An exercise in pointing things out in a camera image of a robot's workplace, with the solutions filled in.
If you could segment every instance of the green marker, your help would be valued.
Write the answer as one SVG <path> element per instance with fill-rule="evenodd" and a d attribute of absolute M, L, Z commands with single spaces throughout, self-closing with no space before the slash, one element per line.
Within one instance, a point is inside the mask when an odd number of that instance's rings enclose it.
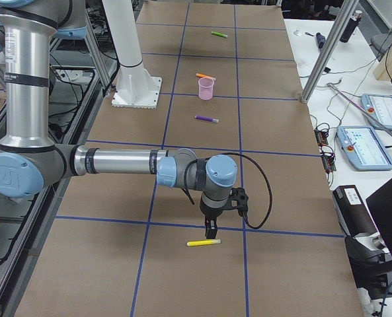
<path fill-rule="evenodd" d="M 212 31 L 211 33 L 212 33 L 213 35 L 216 35 L 216 36 L 221 36 L 222 38 L 228 38 L 228 35 L 223 34 L 223 33 L 214 32 L 214 31 Z"/>

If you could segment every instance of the marker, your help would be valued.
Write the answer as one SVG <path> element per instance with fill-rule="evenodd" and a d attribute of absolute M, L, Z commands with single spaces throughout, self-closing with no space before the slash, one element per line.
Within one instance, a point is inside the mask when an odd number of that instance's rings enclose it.
<path fill-rule="evenodd" d="M 203 74 L 200 74 L 200 73 L 196 73 L 196 76 L 199 77 L 199 78 L 211 78 L 214 81 L 216 80 L 215 77 L 212 77 L 212 76 L 209 76 L 209 75 L 203 75 Z"/>
<path fill-rule="evenodd" d="M 219 119 L 213 119 L 213 118 L 204 117 L 204 116 L 195 116 L 195 118 L 197 120 L 203 120 L 203 121 L 209 121 L 209 122 L 215 122 L 215 123 L 219 122 Z"/>
<path fill-rule="evenodd" d="M 222 38 L 228 38 L 228 35 L 226 35 L 224 33 L 219 33 L 219 32 L 215 32 L 215 31 L 211 31 L 210 33 L 212 33 L 212 35 L 221 36 Z"/>
<path fill-rule="evenodd" d="M 211 246 L 212 244 L 221 244 L 221 239 L 209 239 L 200 241 L 188 241 L 187 246 Z"/>

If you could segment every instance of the white stand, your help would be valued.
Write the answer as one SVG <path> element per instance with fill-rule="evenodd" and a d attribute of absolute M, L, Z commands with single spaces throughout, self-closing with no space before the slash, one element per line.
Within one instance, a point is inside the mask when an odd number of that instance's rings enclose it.
<path fill-rule="evenodd" d="M 144 68 L 130 0 L 102 0 L 121 68 L 112 105 L 156 108 L 162 78 Z"/>

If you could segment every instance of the white and blue device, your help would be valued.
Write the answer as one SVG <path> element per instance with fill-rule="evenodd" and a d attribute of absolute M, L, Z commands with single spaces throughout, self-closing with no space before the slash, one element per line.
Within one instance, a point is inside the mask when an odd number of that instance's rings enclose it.
<path fill-rule="evenodd" d="M 392 131 L 392 96 L 382 94 L 363 94 L 362 107 L 369 114 Z M 369 120 L 376 129 L 379 127 Z"/>
<path fill-rule="evenodd" d="M 356 170 L 392 170 L 392 158 L 370 125 L 338 127 L 336 135 Z"/>

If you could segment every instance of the plastic cup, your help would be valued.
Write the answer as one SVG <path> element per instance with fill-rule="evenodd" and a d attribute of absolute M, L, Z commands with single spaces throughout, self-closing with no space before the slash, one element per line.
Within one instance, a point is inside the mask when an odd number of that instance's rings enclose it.
<path fill-rule="evenodd" d="M 198 80 L 198 97 L 202 100 L 212 99 L 214 95 L 215 81 L 209 77 L 203 77 Z"/>

